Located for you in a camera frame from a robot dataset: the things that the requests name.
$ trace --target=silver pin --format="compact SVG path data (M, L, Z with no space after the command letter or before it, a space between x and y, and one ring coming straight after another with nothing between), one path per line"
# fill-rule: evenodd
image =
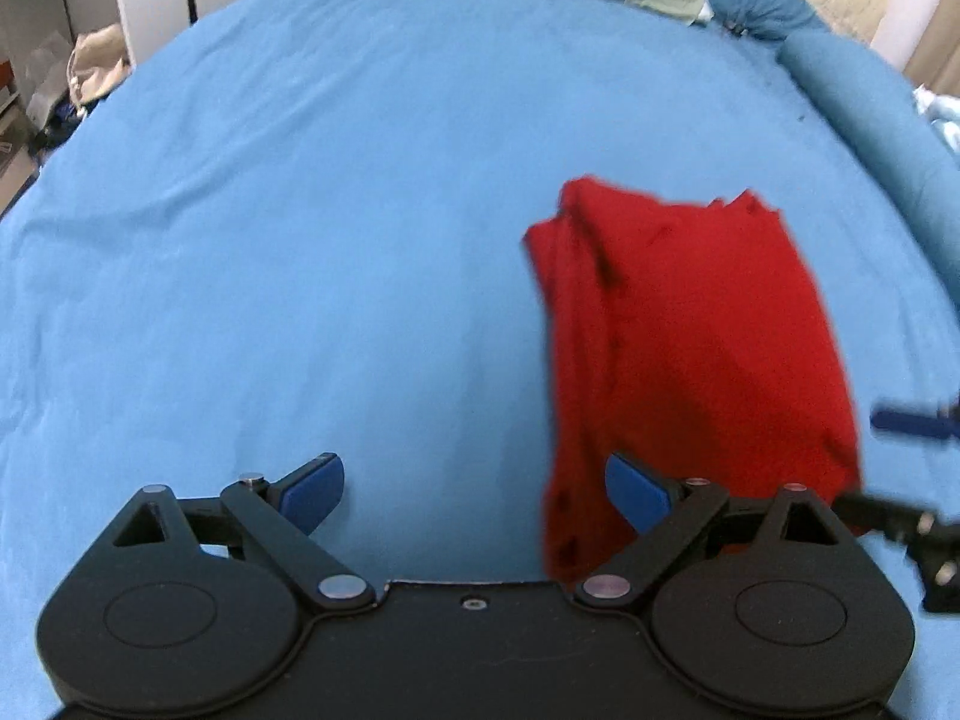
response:
M367 582L353 574L335 574L318 584L320 594L333 601L350 601L359 598L367 589Z
M615 601L630 592L630 581L616 574L597 574L584 582L584 592L600 601Z
M920 515L920 519L917 520L917 533L921 536L926 536L933 530L934 522L936 522L936 517L933 517L933 514L930 514L930 512L924 512Z
M240 474L240 484L246 485L249 488L260 484L263 480L264 476L259 471L247 471L246 473Z
M937 571L937 575L933 578L933 581L936 581L938 587L946 587L953 581L953 577L957 575L957 564L953 560L948 560L942 566L940 570Z

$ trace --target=bed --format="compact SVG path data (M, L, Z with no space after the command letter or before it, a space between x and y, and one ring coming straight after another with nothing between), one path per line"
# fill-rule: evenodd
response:
M782 210L832 319L867 488L960 515L955 452L877 440L960 381L942 279L774 47L609 0L241 0L165 47L0 223L0 695L58 701L56 583L141 485L323 451L316 538L373 584L541 576L544 310L520 240L565 180ZM904 596L902 552L867 546ZM893 699L960 716L960 623Z

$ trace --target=screw hole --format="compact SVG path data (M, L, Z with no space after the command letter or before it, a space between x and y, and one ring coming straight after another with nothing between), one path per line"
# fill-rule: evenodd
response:
M460 602L460 605L462 605L462 607L467 611L483 611L490 604L487 603L485 598L480 598L476 595L469 595Z

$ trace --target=red cloth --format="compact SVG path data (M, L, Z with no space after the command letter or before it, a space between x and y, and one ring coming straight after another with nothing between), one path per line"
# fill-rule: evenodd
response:
M558 445L546 493L551 576L582 578L635 534L608 502L626 451L734 495L859 485L843 367L779 214L664 205L591 178L525 238L552 317Z

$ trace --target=beige bag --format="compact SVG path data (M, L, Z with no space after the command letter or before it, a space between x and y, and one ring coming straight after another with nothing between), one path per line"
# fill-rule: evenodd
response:
M66 76L70 101L79 110L112 92L131 74L130 55L118 23L77 38Z

